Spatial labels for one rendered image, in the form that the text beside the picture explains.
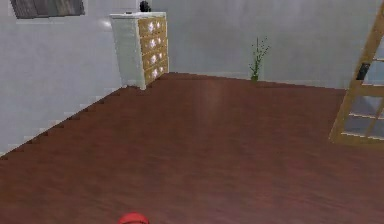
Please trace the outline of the red basketball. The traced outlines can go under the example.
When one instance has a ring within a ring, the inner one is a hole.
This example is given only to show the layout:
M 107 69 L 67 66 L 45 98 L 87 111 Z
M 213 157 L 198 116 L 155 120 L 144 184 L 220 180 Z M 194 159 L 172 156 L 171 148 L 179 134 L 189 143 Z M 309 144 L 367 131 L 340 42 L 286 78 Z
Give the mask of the red basketball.
M 118 220 L 118 224 L 149 224 L 149 219 L 141 213 L 130 212 L 124 214 Z

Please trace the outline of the dark framed wall picture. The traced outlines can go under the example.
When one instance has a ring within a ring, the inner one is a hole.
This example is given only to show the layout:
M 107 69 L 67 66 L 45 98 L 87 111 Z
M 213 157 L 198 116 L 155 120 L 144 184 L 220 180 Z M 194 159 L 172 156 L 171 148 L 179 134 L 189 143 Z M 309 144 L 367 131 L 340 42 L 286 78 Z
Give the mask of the dark framed wall picture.
M 17 19 L 81 16 L 83 0 L 10 0 Z

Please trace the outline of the white and wood chest of drawers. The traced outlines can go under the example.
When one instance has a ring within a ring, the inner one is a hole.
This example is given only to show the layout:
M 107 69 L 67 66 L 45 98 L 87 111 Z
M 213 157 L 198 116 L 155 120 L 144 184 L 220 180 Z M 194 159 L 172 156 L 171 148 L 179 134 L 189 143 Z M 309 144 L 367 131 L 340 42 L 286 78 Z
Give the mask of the white and wood chest of drawers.
M 123 87 L 146 87 L 169 72 L 165 12 L 111 14 L 115 51 Z

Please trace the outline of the wooden glazed room door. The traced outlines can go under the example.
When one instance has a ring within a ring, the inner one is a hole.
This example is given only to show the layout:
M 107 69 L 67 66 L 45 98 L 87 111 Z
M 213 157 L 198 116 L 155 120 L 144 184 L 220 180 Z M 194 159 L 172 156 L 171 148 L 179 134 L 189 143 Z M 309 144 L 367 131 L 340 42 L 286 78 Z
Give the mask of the wooden glazed room door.
M 370 68 L 356 79 L 362 63 Z M 333 143 L 384 149 L 384 0 L 343 98 L 329 139 Z

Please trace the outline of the thin green house plant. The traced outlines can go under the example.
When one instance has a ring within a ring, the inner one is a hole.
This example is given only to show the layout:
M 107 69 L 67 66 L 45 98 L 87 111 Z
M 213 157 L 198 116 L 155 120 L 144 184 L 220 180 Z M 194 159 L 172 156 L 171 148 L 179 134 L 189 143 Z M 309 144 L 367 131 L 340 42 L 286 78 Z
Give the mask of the thin green house plant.
M 268 37 L 265 36 L 263 38 L 256 38 L 256 43 L 252 45 L 252 63 L 249 65 L 249 69 L 251 70 L 251 80 L 257 81 L 260 76 L 260 71 L 263 67 L 264 57 L 267 55 L 270 46 L 268 45 Z

